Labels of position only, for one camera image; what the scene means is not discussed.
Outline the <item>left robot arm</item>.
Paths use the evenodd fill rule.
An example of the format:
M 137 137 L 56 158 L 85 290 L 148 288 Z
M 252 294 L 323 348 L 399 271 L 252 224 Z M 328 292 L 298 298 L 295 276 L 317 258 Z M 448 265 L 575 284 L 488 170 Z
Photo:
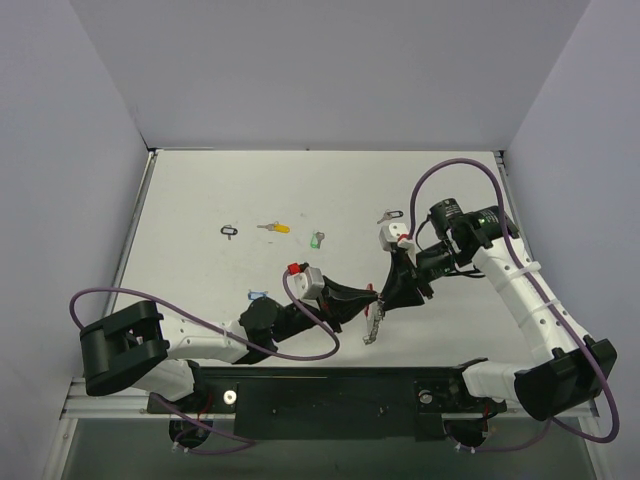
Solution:
M 92 397 L 133 387 L 157 393 L 181 410 L 200 408 L 206 388 L 199 363 L 255 365 L 282 358 L 278 346 L 314 327 L 335 339 L 342 327 L 378 300 L 371 289 L 340 285 L 325 276 L 299 273 L 290 304 L 261 296 L 238 319 L 208 323 L 157 297 L 138 302 L 81 327 L 86 392 Z

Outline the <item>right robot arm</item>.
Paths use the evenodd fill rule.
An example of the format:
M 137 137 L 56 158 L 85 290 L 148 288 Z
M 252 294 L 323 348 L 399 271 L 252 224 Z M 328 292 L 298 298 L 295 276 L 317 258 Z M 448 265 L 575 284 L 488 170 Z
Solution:
M 481 398 L 511 400 L 545 421 L 597 397 L 617 352 L 609 340 L 594 340 L 563 308 L 511 219 L 497 206 L 465 213 L 453 198 L 434 205 L 428 219 L 439 241 L 424 250 L 403 223 L 380 229 L 382 248 L 391 255 L 379 296 L 382 311 L 423 305 L 434 294 L 433 282 L 472 265 L 506 305 L 533 359 L 530 366 L 487 360 L 468 365 L 447 383 L 449 402 L 468 409 Z

